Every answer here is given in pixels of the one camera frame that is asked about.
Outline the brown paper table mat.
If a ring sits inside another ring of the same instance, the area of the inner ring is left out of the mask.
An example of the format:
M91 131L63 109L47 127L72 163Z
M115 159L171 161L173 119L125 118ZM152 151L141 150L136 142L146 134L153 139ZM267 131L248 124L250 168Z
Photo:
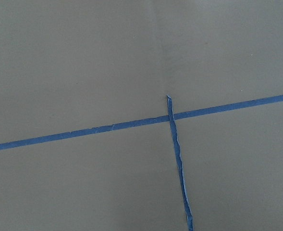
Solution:
M283 231L283 0L0 0L0 231Z

